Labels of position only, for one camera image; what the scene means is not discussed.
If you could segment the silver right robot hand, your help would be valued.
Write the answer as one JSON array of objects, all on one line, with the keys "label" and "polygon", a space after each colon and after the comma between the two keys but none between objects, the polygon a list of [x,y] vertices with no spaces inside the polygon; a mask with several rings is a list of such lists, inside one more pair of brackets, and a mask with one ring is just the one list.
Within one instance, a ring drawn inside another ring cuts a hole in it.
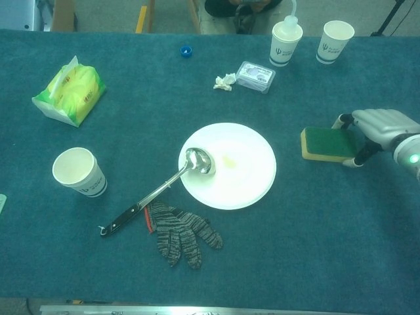
[{"label": "silver right robot hand", "polygon": [[398,110],[366,109],[341,114],[333,129],[358,127],[366,138],[364,147],[343,165],[361,167],[377,152],[390,152],[393,160],[419,177],[419,124]]}]

